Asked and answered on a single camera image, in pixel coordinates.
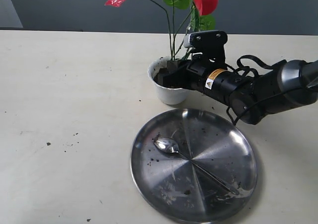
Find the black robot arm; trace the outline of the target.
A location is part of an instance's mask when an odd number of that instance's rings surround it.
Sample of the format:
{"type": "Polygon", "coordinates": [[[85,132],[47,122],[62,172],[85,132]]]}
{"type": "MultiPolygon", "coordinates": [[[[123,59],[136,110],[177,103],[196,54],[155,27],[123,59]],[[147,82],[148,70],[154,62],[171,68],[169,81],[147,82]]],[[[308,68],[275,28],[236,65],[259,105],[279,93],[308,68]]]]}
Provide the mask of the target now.
{"type": "Polygon", "coordinates": [[[239,120],[256,125],[265,116],[281,113],[318,100],[318,63],[281,60],[271,66],[245,55],[269,72],[260,75],[237,61],[238,68],[198,57],[185,60],[175,69],[160,69],[156,82],[167,88],[198,91],[232,110],[239,120]]]}

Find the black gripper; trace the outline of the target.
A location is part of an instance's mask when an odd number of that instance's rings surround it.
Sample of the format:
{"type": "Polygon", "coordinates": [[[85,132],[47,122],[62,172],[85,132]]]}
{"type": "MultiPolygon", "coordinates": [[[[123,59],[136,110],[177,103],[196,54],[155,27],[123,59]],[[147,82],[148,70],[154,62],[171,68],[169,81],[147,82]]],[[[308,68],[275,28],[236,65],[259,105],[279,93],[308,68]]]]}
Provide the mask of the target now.
{"type": "Polygon", "coordinates": [[[229,102],[235,90],[251,81],[250,76],[228,70],[227,64],[207,59],[168,60],[167,70],[169,73],[162,76],[164,87],[196,90],[218,102],[229,102]]]}

